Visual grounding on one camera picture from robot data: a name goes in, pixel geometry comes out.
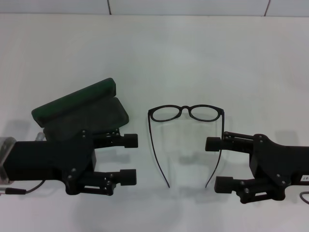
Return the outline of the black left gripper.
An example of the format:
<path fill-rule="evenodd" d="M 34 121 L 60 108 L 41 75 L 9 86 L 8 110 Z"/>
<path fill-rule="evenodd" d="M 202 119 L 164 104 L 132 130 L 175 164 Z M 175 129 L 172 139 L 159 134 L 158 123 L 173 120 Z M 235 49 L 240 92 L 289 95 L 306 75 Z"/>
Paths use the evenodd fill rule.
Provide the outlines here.
<path fill-rule="evenodd" d="M 16 142 L 7 157 L 11 181 L 57 180 L 68 195 L 84 191 L 80 179 L 95 155 L 92 134 L 80 131 L 65 141 Z"/>

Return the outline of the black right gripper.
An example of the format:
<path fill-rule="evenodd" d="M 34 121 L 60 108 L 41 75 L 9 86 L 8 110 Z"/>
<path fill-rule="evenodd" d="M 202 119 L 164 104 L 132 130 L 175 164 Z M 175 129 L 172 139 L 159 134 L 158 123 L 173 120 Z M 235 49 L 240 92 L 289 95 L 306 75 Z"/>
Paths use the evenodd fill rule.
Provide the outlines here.
<path fill-rule="evenodd" d="M 227 132 L 206 139 L 206 151 L 251 152 L 250 169 L 255 179 L 241 180 L 217 176 L 216 193 L 239 196 L 241 203 L 264 200 L 283 201 L 289 186 L 309 184 L 309 148 L 280 145 L 263 134 L 254 136 Z"/>

